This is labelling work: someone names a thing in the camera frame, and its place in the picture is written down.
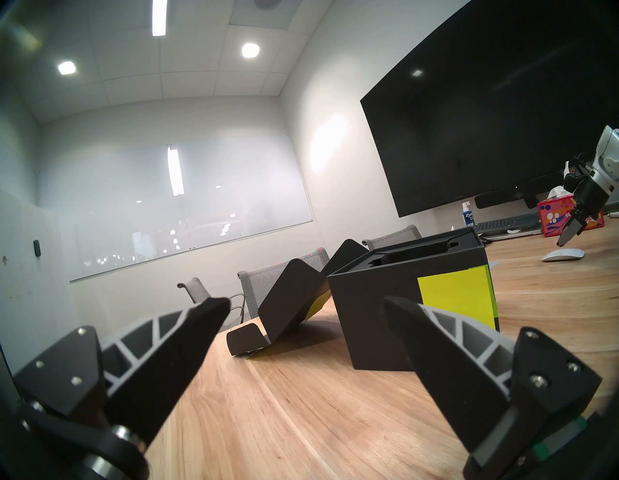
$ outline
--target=glass whiteboard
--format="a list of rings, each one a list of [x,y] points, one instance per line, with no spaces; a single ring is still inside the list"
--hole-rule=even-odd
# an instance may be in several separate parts
[[[178,154],[177,195],[168,148]],[[41,181],[70,280],[312,220],[288,136],[91,155],[46,169]]]

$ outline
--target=ceiling tile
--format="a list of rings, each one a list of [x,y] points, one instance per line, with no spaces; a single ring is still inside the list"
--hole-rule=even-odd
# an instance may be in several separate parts
[[[288,31],[311,35],[332,3],[332,0],[303,0],[292,17]]]
[[[271,71],[277,73],[292,72],[292,67],[297,63],[297,59],[309,39],[309,35],[283,32],[282,46],[271,66]]]
[[[84,0],[56,2],[49,20],[48,45],[67,45],[90,38],[88,5]]]
[[[234,0],[168,1],[168,28],[228,25]]]
[[[261,95],[273,95],[278,96],[282,91],[286,80],[288,79],[287,73],[270,73],[267,75],[266,80],[264,81],[264,85],[262,86],[262,90],[260,91]]]
[[[229,26],[223,43],[219,69],[233,72],[271,71],[271,65],[279,51],[282,33],[280,30],[269,28]],[[245,43],[255,43],[260,47],[260,53],[257,57],[243,57],[241,49]]]
[[[51,101],[63,116],[109,105],[101,83],[82,85],[51,96]]]
[[[212,95],[216,79],[217,72],[163,73],[163,98]]]
[[[260,95],[266,77],[261,72],[219,72],[215,95]]]
[[[76,72],[60,75],[58,65],[67,60]],[[100,81],[97,62],[90,40],[64,46],[51,46],[41,51],[31,64],[18,75],[19,89],[30,102],[80,85]]]
[[[161,99],[159,74],[107,80],[103,86],[112,105]]]
[[[150,29],[152,0],[90,0],[88,17],[93,35],[126,28]]]
[[[150,28],[132,28],[93,38],[103,80],[159,73],[157,37]]]
[[[254,0],[236,0],[230,17],[230,25],[285,30],[290,25],[300,3],[301,0],[280,0],[279,5],[275,7],[260,9]]]
[[[161,37],[162,72],[217,70],[226,27],[170,27]]]
[[[47,123],[60,118],[60,112],[49,97],[30,103],[28,107],[39,123]]]

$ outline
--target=wood grain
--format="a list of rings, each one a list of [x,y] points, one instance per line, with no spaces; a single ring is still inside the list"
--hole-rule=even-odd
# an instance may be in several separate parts
[[[619,383],[618,240],[609,220],[569,263],[541,262],[556,237],[487,246],[501,332],[535,326],[603,377],[587,413]],[[248,359],[220,333],[147,458],[152,479],[459,479],[467,452],[414,373],[352,368],[330,300]]]

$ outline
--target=whiteboard cleaner bottle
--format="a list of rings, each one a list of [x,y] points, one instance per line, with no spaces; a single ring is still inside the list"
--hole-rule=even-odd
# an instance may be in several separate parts
[[[472,227],[475,225],[475,220],[473,219],[473,212],[469,209],[470,202],[464,202],[462,204],[462,217],[464,218],[464,225],[467,227]]]

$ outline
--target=computer mouse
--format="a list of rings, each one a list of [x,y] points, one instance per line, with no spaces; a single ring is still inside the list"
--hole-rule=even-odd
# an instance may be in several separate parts
[[[542,261],[578,260],[583,256],[584,252],[580,248],[560,248],[559,250],[551,251],[542,258]]]

